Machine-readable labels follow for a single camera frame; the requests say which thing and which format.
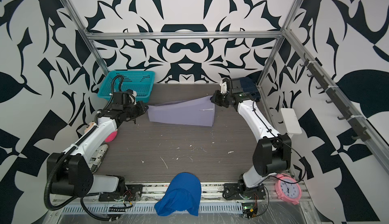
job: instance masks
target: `cable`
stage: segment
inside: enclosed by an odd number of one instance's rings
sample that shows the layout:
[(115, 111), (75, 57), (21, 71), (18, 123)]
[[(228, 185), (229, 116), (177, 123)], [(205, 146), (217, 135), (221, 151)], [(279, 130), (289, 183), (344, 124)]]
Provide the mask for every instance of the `cable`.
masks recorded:
[[(243, 211), (243, 214), (247, 214), (247, 218), (254, 218), (254, 217), (258, 217), (258, 216), (261, 216), (261, 215), (263, 215), (263, 214), (265, 214), (265, 212), (267, 211), (267, 209), (269, 208), (269, 204), (270, 204), (270, 195), (269, 195), (269, 191), (267, 190), (267, 188), (265, 187), (265, 186), (263, 186), (265, 189), (266, 189), (266, 193), (267, 193), (267, 196), (268, 196), (268, 203), (267, 203), (267, 205), (266, 205), (266, 209), (262, 212), (262, 213), (260, 213), (260, 214), (258, 214), (258, 215), (255, 215), (255, 216), (252, 216), (252, 217), (249, 217), (248, 216), (248, 210), (244, 210)], [(258, 197), (258, 195), (256, 194), (256, 193), (254, 193), (255, 194), (255, 199), (254, 199), (254, 202), (255, 202), (255, 205), (254, 205), (254, 207), (252, 208), (252, 209), (254, 209), (255, 207), (257, 207), (257, 201), (258, 201), (258, 199), (259, 199), (259, 197)]]
[(110, 210), (125, 210), (125, 209), (130, 209), (132, 208), (132, 204), (130, 206), (126, 206), (126, 207), (110, 207), (109, 209)]
[[(76, 145), (79, 146), (90, 134), (92, 134), (93, 131), (95, 131), (97, 126), (93, 126), (77, 143)], [(43, 200), (45, 203), (45, 206), (48, 210), (59, 210), (62, 207), (66, 206), (68, 203), (75, 200), (77, 197), (70, 197), (65, 202), (61, 203), (60, 205), (53, 205), (50, 201), (50, 192), (51, 192), (51, 185), (54, 180), (55, 175), (57, 174), (58, 170), (62, 167), (62, 164), (65, 162), (65, 160), (70, 156), (70, 154), (76, 149), (75, 146), (73, 146), (68, 152), (66, 152), (61, 159), (55, 164), (54, 168), (51, 170), (50, 175), (47, 178), (44, 194), (43, 194)]]
[[(95, 196), (95, 195), (99, 195), (100, 193), (93, 193), (93, 194), (87, 194), (86, 196)], [(113, 221), (114, 219), (112, 218), (108, 218), (108, 217), (99, 217), (99, 216), (96, 216), (95, 214), (93, 214), (92, 212), (90, 212), (88, 210), (88, 208), (86, 208), (85, 204), (84, 204), (84, 197), (81, 197), (80, 198), (80, 204), (82, 206), (82, 208), (84, 209), (84, 211), (90, 216), (90, 217), (93, 217), (94, 219), (96, 220), (99, 220), (99, 221)]]
[(267, 190), (267, 188), (265, 187), (265, 186), (263, 186), (265, 189), (266, 189), (266, 193), (267, 193), (267, 196), (268, 196), (268, 204), (267, 204), (267, 206), (266, 206), (266, 209), (262, 212), (262, 213), (260, 213), (259, 215), (256, 215), (255, 217), (257, 217), (257, 216), (261, 216), (261, 215), (263, 215), (263, 214), (265, 214), (265, 212), (267, 211), (267, 209), (269, 208), (269, 204), (270, 204), (270, 196), (269, 196), (269, 191)]
[[(265, 125), (266, 129), (268, 130), (268, 132), (269, 132), (270, 134), (272, 134), (275, 138), (277, 138), (277, 140), (279, 140), (281, 143), (283, 143), (284, 145), (286, 145), (286, 146), (289, 147), (290, 149), (294, 150), (294, 152), (297, 153), (297, 155), (302, 159), (302, 156), (297, 152), (297, 150), (295, 150), (294, 148), (292, 148), (291, 146), (289, 146), (288, 144), (286, 144), (285, 142), (283, 142), (280, 138), (278, 138), (277, 136), (275, 136), (275, 135), (271, 132), (271, 129), (269, 129), (268, 126), (265, 124), (265, 122), (258, 116), (258, 114), (257, 114), (257, 112), (256, 112), (256, 110), (255, 110), (255, 107), (254, 107), (254, 103), (255, 103), (255, 101), (252, 102), (252, 110), (254, 111), (255, 115), (260, 119), (260, 121)], [(304, 177), (305, 177), (305, 174), (307, 173), (307, 166), (305, 165), (304, 159), (303, 159), (303, 165), (304, 165), (304, 175), (303, 175), (303, 177), (302, 177), (299, 181), (297, 181), (297, 182), (295, 182), (295, 183), (291, 183), (291, 184), (296, 184), (296, 183), (299, 183), (299, 182), (303, 181), (303, 179), (304, 179)], [(277, 177), (275, 177), (275, 176), (270, 176), (270, 177), (276, 178), (276, 179), (278, 179), (278, 180), (280, 180), (280, 181), (283, 181), (283, 182), (285, 182), (285, 183), (290, 183), (290, 182), (284, 181), (284, 180), (282, 180), (282, 179), (279, 179), (279, 178), (277, 178)]]
[(222, 197), (225, 198), (225, 199), (227, 199), (227, 198), (233, 196), (234, 194), (238, 194), (238, 193), (239, 193), (239, 192), (235, 192), (235, 193), (232, 193), (232, 192), (231, 192), (231, 194), (230, 194), (229, 196), (226, 196), (226, 192), (227, 192), (227, 191), (230, 191), (230, 189), (229, 189), (229, 188), (224, 188), (224, 191), (223, 191), (223, 193), (222, 193)]
[(129, 189), (126, 192), (124, 192), (123, 197), (124, 197), (124, 195), (128, 195), (127, 192), (129, 192), (129, 194), (130, 194), (130, 196), (127, 198), (127, 201), (129, 202), (128, 199), (132, 197), (131, 189)]
[(111, 82), (111, 98), (109, 99), (108, 103), (105, 105), (105, 107), (103, 108), (103, 110), (107, 109), (108, 106), (111, 104), (112, 102), (112, 99), (113, 99), (113, 96), (114, 96), (114, 87), (115, 87), (115, 81), (117, 78), (120, 78), (121, 81), (119, 82), (119, 91), (122, 91), (121, 90), (121, 85), (124, 81), (124, 76), (122, 75), (116, 75), (113, 79), (112, 79), (112, 82)]
[(96, 113), (96, 115), (95, 115), (95, 123), (97, 124), (97, 118), (98, 118), (98, 115), (99, 115), (100, 113), (98, 112), (98, 113)]

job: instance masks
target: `blue plastic basket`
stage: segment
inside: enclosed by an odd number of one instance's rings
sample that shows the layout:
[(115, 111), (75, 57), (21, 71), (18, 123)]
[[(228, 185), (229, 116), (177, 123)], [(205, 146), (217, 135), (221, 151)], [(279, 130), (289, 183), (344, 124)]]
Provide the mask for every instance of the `blue plastic basket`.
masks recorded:
[[(116, 75), (122, 75), (124, 77), (124, 81), (121, 86), (122, 91), (126, 91), (128, 89), (134, 90), (137, 92), (137, 101), (143, 101), (145, 103), (149, 101), (150, 93), (153, 89), (155, 76), (155, 73), (153, 71), (111, 71), (105, 77), (103, 84), (101, 85), (100, 90), (97, 93), (98, 97), (104, 98), (109, 101), (111, 97), (109, 94), (111, 93), (112, 79)], [(116, 79), (114, 92), (119, 91), (119, 82), (120, 79)]]

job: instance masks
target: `blue cloth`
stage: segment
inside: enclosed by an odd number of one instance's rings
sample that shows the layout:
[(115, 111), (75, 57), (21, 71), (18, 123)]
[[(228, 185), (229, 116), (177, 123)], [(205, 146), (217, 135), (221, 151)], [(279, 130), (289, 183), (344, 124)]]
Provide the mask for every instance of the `blue cloth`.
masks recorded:
[(190, 173), (179, 173), (166, 190), (165, 196), (154, 206), (159, 216), (167, 216), (177, 211), (187, 210), (198, 216), (200, 206), (201, 184), (199, 179)]

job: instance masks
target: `wooden table surface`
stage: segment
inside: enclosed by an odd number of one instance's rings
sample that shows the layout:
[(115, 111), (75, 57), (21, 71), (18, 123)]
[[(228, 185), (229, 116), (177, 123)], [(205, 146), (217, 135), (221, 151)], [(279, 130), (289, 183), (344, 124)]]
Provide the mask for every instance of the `wooden table surface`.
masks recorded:
[[(217, 89), (215, 84), (155, 84), (147, 104), (193, 100)], [(264, 114), (260, 102), (258, 107)], [(136, 124), (124, 122), (108, 145), (96, 174), (123, 176), (127, 182), (170, 182), (189, 172), (204, 182), (237, 181), (252, 166), (256, 141), (234, 108), (216, 106), (212, 127), (150, 122), (146, 113)]]

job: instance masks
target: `metal rail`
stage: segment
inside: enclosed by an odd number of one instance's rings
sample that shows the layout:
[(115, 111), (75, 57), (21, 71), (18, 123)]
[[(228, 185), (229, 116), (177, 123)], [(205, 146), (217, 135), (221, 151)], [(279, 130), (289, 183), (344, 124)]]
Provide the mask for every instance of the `metal rail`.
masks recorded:
[(377, 161), (389, 174), (389, 145), (387, 142), (364, 115), (357, 110), (323, 67), (318, 64), (309, 51), (299, 42), (294, 33), (289, 29), (285, 29), (282, 33), (300, 58), (305, 61), (305, 66), (307, 66), (312, 76), (320, 84), (321, 87), (319, 89), (324, 89), (330, 97), (327, 103), (334, 103), (340, 111), (341, 116), (338, 119), (347, 120), (358, 135), (357, 138), (360, 138), (366, 144)]
[(190, 38), (279, 38), (280, 31), (208, 31), (208, 32), (87, 32), (89, 40), (190, 39)]
[[(297, 13), (297, 11), (300, 8), (302, 3), (303, 3), (303, 0), (293, 0), (292, 6), (289, 9), (289, 12), (288, 12), (288, 15), (286, 16), (285, 22), (282, 25), (281, 33), (285, 29), (289, 28), (290, 24), (293, 22), (294, 17), (296, 16), (296, 13)], [(257, 82), (257, 85), (259, 87), (262, 85), (264, 79), (266, 78), (267, 74), (269, 73), (270, 67), (273, 65), (275, 56), (277, 55), (278, 51), (280, 50), (283, 42), (284, 42), (284, 36), (282, 35), (281, 38), (277, 39), (277, 41), (275, 42), (275, 44), (270, 52), (270, 55), (265, 62), (265, 67), (263, 68), (262, 73), (261, 73), (261, 75), (258, 79), (258, 82)]]
[(101, 57), (99, 51), (95, 47), (92, 41), (89, 40), (89, 38), (86, 36), (85, 33), (85, 27), (82, 23), (79, 14), (77, 13), (73, 3), (71, 0), (60, 0), (67, 12), (69, 13), (69, 16), (71, 17), (72, 21), (74, 22), (75, 26), (77, 27), (78, 32), (80, 33), (82, 39), (84, 40), (86, 46), (89, 48), (90, 52), (95, 56), (95, 59), (97, 61), (97, 64), (100, 66), (101, 70), (103, 71), (104, 75), (107, 75), (109, 70), (107, 67), (107, 64)]

